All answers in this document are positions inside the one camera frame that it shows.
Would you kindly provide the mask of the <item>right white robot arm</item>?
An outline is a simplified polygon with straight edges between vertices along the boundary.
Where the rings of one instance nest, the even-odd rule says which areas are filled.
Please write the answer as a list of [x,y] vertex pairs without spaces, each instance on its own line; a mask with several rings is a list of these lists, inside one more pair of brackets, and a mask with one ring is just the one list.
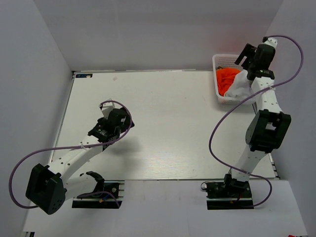
[[257,93],[257,112],[246,131],[241,157],[224,177],[223,192],[229,197],[247,188],[250,174],[266,154],[281,146],[291,123],[291,116],[283,113],[272,90],[275,76],[269,66],[276,47],[275,38],[268,38],[257,47],[247,44],[235,61],[247,71],[247,82]]

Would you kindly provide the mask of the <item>orange t shirt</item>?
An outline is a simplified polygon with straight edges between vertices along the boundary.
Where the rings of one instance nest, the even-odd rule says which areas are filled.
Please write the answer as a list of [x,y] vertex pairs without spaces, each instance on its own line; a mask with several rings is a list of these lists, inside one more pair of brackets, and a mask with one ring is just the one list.
[[221,96],[228,91],[238,73],[240,70],[234,68],[221,68],[216,71],[218,92]]

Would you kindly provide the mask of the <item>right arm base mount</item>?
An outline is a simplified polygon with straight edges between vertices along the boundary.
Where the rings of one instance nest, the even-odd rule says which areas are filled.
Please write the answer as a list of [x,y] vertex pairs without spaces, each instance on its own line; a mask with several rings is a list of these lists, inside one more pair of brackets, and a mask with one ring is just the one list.
[[204,181],[200,186],[206,192],[208,210],[253,209],[253,199],[249,183],[245,189],[226,187],[224,182]]

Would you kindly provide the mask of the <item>white t shirt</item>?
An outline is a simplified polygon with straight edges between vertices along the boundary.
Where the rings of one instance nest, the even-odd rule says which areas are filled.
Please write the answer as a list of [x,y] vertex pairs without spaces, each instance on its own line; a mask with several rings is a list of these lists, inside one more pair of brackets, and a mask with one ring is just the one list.
[[225,97],[231,97],[236,99],[245,99],[253,94],[250,86],[250,82],[247,79],[248,71],[242,70],[236,74],[232,85],[224,93]]

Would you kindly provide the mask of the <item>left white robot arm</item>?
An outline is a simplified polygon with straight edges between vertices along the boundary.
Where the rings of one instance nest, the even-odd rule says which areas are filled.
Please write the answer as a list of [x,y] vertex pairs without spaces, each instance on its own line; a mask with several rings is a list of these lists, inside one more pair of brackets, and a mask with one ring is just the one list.
[[104,188],[105,180],[100,174],[94,171],[77,174],[77,171],[133,126],[127,109],[106,109],[103,117],[80,142],[79,148],[70,149],[57,160],[47,165],[37,164],[32,169],[26,197],[48,215],[55,213],[71,198],[112,197],[113,194]]

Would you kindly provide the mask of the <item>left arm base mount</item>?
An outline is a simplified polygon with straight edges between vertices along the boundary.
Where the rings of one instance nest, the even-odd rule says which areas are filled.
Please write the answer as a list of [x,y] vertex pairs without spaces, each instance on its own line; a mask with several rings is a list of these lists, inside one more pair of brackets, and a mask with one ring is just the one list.
[[119,209],[124,196],[125,181],[105,181],[97,194],[74,198],[74,209]]

